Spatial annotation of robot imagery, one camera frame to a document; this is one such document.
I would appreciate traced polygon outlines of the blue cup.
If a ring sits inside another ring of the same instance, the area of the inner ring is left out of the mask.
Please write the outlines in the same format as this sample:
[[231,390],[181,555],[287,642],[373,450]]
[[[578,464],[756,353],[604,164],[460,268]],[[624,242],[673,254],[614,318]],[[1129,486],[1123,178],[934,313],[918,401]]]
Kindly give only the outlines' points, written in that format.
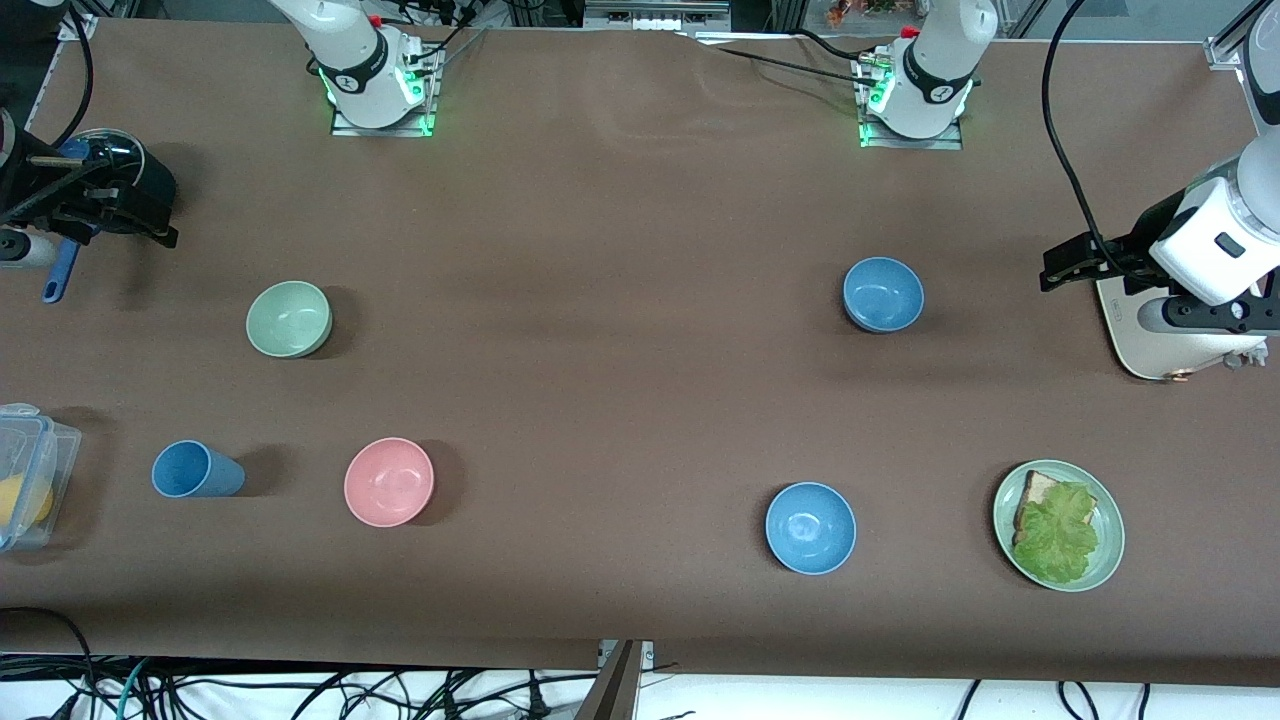
[[244,469],[195,439],[166,446],[154,460],[152,487],[168,498],[230,497],[244,486]]

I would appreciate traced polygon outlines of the pink bowl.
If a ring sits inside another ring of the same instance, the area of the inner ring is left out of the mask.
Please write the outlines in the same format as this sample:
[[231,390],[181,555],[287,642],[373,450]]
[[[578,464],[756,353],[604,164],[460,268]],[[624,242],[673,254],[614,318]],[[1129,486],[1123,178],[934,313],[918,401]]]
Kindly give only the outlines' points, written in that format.
[[343,479],[348,510],[375,528],[412,521],[430,502],[435,471],[428,452],[413,441],[387,437],[364,447]]

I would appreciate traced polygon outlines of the yellow fruit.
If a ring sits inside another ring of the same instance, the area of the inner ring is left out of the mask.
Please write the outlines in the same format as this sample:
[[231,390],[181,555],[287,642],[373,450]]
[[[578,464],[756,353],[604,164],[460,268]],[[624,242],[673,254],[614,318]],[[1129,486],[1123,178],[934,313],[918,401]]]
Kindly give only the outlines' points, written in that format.
[[0,480],[0,529],[24,533],[45,521],[51,510],[52,496],[47,488],[41,492],[26,489],[26,480],[19,475]]

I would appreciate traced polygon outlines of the green plate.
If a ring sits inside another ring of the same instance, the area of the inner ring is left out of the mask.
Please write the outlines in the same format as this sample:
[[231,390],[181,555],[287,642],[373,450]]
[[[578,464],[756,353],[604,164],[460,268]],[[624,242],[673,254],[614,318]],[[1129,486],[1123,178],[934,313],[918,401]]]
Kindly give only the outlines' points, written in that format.
[[[1027,473],[1030,470],[1043,471],[1060,480],[1078,480],[1087,483],[1091,493],[1098,500],[1096,514],[1092,521],[1098,536],[1098,544],[1089,556],[1089,565],[1085,575],[1070,583],[1051,583],[1038,580],[1027,570],[1021,569],[1012,557],[1014,515],[1027,482]],[[1091,473],[1075,464],[1057,459],[1037,459],[1024,462],[1011,471],[997,484],[991,502],[992,530],[997,546],[1004,552],[1010,564],[1025,578],[1038,585],[1052,591],[1080,593],[1101,587],[1110,580],[1117,570],[1125,550],[1126,534],[1123,515],[1115,498],[1105,486]]]

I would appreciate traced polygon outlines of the green bowl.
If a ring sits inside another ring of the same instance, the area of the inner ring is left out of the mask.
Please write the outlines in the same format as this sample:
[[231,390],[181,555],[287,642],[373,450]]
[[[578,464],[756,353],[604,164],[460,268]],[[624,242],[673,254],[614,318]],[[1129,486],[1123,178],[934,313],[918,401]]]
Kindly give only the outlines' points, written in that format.
[[269,357],[296,359],[317,351],[333,325],[326,295],[305,281],[276,283],[251,304],[244,333],[251,346]]

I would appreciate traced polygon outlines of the metal table bracket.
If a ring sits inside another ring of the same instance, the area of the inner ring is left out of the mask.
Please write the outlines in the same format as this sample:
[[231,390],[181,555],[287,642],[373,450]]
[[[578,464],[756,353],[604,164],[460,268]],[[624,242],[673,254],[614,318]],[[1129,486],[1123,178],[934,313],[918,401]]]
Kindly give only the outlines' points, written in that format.
[[641,675],[655,667],[652,641],[604,639],[600,669],[573,720],[635,720]]

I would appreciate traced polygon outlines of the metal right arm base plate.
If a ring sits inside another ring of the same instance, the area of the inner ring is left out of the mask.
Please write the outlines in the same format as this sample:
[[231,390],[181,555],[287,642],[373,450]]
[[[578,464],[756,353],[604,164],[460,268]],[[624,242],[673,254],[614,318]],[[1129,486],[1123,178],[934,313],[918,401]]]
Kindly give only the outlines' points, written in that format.
[[394,122],[379,127],[364,127],[353,123],[340,111],[333,90],[328,86],[326,100],[332,106],[329,133],[335,137],[433,137],[439,111],[445,60],[447,53],[442,49],[424,60],[411,61],[407,67],[398,67],[394,74],[389,76],[392,86],[396,90],[390,96],[383,94],[381,105],[388,106],[388,109],[380,110],[379,117],[390,115],[390,110],[401,111],[401,114]]

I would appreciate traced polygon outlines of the black pot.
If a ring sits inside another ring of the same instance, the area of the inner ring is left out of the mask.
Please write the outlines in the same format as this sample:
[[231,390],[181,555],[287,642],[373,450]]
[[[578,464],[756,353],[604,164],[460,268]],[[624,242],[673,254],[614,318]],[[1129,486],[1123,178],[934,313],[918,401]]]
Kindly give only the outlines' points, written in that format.
[[95,190],[110,186],[133,186],[172,208],[177,200],[177,182],[170,169],[151,154],[133,135],[120,129],[79,132],[87,140],[86,159],[108,164],[84,182],[84,196],[63,209],[86,220],[99,218],[100,206]]

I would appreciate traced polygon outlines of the cream toaster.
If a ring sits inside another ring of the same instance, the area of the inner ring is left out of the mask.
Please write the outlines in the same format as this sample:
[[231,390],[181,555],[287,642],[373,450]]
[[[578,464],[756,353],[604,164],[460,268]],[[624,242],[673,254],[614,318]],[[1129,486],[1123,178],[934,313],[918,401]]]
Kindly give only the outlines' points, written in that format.
[[1110,278],[1096,281],[1094,291],[1117,361],[1143,380],[1184,380],[1219,365],[1262,366],[1268,345],[1280,348],[1280,337],[1149,331],[1142,322],[1160,319],[1160,307],[1171,297],[1166,288],[1129,295],[1123,278]]

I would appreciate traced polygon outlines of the aluminium frame profile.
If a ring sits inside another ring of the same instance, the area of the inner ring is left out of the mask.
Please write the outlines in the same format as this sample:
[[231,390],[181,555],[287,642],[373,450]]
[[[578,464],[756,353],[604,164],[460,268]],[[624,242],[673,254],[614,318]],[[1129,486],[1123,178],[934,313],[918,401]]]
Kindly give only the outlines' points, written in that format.
[[1249,49],[1280,67],[1280,0],[1249,0],[1234,19],[1203,42],[1211,70],[1240,67]]

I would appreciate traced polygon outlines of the brown table cover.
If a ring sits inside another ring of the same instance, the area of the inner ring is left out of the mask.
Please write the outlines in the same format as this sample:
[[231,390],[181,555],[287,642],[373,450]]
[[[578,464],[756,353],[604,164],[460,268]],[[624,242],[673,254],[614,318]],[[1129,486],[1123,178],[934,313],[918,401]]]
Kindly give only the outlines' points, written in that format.
[[[507,29],[463,44],[430,138],[339,138],[284,24],[110,20],[90,127],[179,184],[175,249],[104,236],[67,297],[0,272],[0,404],[82,432],[49,546],[0,553],[0,607],[101,653],[588,667],[640,638],[686,673],[1280,687],[1280,361],[1146,384],[1093,290],[1041,293],[1083,227],[1041,124],[1044,45],[980,64],[963,150],[863,149],[855,106],[677,35]],[[845,314],[845,273],[922,279],[909,328]],[[328,297],[269,357],[266,288]],[[435,491],[348,510],[399,437]],[[246,473],[168,498],[195,439]],[[1014,468],[1115,498],[1101,587],[997,546]],[[774,495],[838,491],[838,570],[783,568]]]

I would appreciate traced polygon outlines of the bread slice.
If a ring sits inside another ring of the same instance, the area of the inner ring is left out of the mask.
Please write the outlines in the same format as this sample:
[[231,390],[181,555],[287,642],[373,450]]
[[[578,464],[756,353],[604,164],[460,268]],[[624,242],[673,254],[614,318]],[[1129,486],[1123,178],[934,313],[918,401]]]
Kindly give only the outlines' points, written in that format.
[[1014,515],[1012,542],[1018,544],[1029,537],[1028,512],[1033,507],[1041,514],[1050,512],[1050,520],[1056,525],[1062,521],[1091,525],[1097,505],[1098,500],[1087,483],[1060,480],[1043,471],[1030,470]]

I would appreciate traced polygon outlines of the clear plastic container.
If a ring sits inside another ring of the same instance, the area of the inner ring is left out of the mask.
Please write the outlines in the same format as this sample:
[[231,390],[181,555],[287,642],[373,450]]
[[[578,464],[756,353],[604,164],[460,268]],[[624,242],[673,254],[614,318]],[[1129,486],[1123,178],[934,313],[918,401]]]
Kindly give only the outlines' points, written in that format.
[[40,550],[49,543],[81,441],[81,430],[55,421],[36,406],[0,406],[0,480],[19,475],[26,489],[47,488],[52,496],[52,510],[37,527],[20,534],[0,529],[0,553]]

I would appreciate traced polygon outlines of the blue bowl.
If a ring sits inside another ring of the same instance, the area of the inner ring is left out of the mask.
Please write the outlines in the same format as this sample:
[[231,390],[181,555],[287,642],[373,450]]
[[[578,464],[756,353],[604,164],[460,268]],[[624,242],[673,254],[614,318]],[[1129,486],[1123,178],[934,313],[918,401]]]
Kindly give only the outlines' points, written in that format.
[[818,482],[780,489],[764,516],[765,543],[786,569],[806,577],[838,570],[858,542],[858,521],[847,500]]
[[895,258],[865,258],[845,273],[846,316],[863,331],[888,334],[914,324],[925,306],[920,277]]

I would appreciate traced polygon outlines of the green lettuce leaf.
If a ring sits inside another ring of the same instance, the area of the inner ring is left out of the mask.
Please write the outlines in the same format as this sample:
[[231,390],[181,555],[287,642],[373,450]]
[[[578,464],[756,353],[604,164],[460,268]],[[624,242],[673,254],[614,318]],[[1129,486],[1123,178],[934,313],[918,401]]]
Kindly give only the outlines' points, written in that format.
[[1015,562],[1038,580],[1070,583],[1082,579],[1098,544],[1093,525],[1069,521],[1056,525],[1050,512],[1041,514],[1036,507],[1028,512],[1028,519],[1029,537],[1012,543]]

